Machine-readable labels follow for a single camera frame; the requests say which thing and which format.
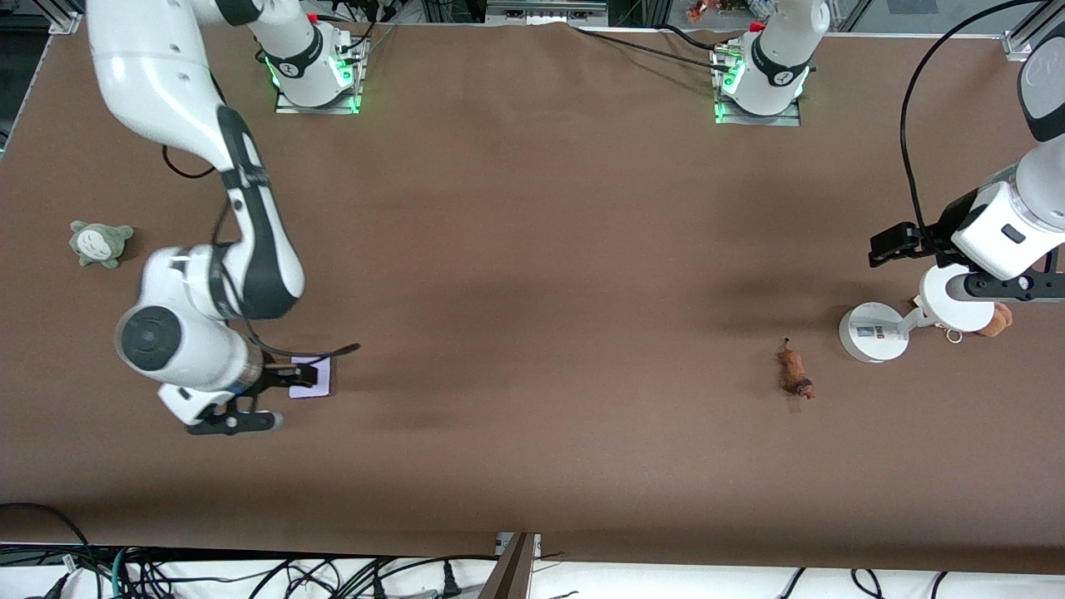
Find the brown table surface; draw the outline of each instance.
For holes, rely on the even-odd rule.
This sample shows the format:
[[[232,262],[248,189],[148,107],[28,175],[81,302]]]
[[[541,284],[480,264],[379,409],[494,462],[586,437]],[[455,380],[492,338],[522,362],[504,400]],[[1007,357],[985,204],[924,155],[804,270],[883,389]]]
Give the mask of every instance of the brown table surface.
[[[564,26],[400,27],[350,117],[273,114],[250,34],[207,37],[307,272],[260,333],[364,349],[335,396],[264,398],[279,432],[184,433],[112,338],[222,185],[105,111],[84,28],[56,37],[0,163],[3,500],[100,544],[439,554],[534,530],[573,560],[1065,572],[1062,309],[923,329],[881,366],[836,337],[932,265],[866,262],[912,218],[898,110],[931,41],[826,38],[787,129],[715,125],[699,68]],[[989,39],[928,69],[931,220],[1034,145],[1016,72]],[[73,220],[135,227],[118,270],[78,266]],[[785,336],[814,401],[776,388]],[[24,515],[0,538],[68,539]]]

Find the circular stand base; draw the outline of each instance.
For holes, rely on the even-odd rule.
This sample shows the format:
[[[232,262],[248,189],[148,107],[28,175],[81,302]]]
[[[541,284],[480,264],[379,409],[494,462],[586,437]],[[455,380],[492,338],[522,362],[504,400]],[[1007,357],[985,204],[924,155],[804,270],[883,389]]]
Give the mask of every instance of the circular stand base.
[[[980,330],[995,315],[995,302],[958,302],[947,293],[950,279],[968,272],[969,269],[961,264],[950,264],[945,269],[932,266],[921,277],[924,312],[947,328],[962,333]]]
[[[894,360],[910,345],[910,334],[899,333],[902,315],[885,304],[862,304],[839,321],[839,340],[847,353],[866,363]]]

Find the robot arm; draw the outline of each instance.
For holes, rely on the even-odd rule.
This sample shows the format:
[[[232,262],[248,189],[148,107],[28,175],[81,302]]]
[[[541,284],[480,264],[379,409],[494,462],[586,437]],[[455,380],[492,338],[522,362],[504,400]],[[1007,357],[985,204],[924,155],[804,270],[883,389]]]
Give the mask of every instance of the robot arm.
[[[267,4],[268,10],[261,0],[89,0],[86,11],[93,63],[109,110],[137,134],[217,168],[241,230],[235,243],[152,254],[137,304],[116,330],[122,360],[163,383],[160,398],[190,432],[217,425],[216,406],[235,410],[234,398],[261,387],[264,377],[278,377],[264,363],[269,357],[224,321],[279,318],[304,292],[304,272],[269,176],[247,125],[218,96],[198,23],[248,23],[272,62],[295,65],[288,72],[281,68],[279,78],[293,101],[325,103],[343,88],[339,75],[332,76],[335,49],[323,47],[330,26],[312,26],[297,0]],[[207,432],[280,423],[271,412],[226,416],[223,431]]]
[[[940,266],[973,272],[954,277],[948,293],[958,301],[1065,301],[1065,274],[1056,272],[1065,244],[1065,25],[1029,56],[1017,82],[1029,129],[1041,142],[1019,162],[951,203],[923,240],[913,223],[872,238],[869,263],[936,253]],[[1043,271],[1033,263],[1046,257]]]
[[[741,68],[723,91],[747,112],[783,112],[802,93],[809,59],[829,31],[824,0],[781,0],[766,29],[739,38]]]

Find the gray plush toy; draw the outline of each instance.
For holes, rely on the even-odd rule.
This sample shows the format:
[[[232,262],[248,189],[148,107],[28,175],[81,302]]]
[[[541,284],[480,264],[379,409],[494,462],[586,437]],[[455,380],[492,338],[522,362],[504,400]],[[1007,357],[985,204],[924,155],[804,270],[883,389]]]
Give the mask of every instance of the gray plush toy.
[[[126,225],[109,227],[75,221],[70,223],[70,230],[73,231],[70,247],[82,266],[99,262],[109,269],[117,269],[118,257],[126,249],[126,240],[133,237],[133,227]]]

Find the label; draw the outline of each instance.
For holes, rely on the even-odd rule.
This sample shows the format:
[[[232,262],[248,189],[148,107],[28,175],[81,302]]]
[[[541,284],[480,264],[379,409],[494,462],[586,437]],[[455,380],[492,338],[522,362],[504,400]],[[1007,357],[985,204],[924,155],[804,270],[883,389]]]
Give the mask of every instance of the label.
[[[111,258],[111,246],[98,231],[81,231],[78,233],[78,249],[93,260]]]
[[[905,338],[898,330],[885,329],[883,326],[855,326],[854,336],[865,339],[890,339],[892,341],[900,341]]]

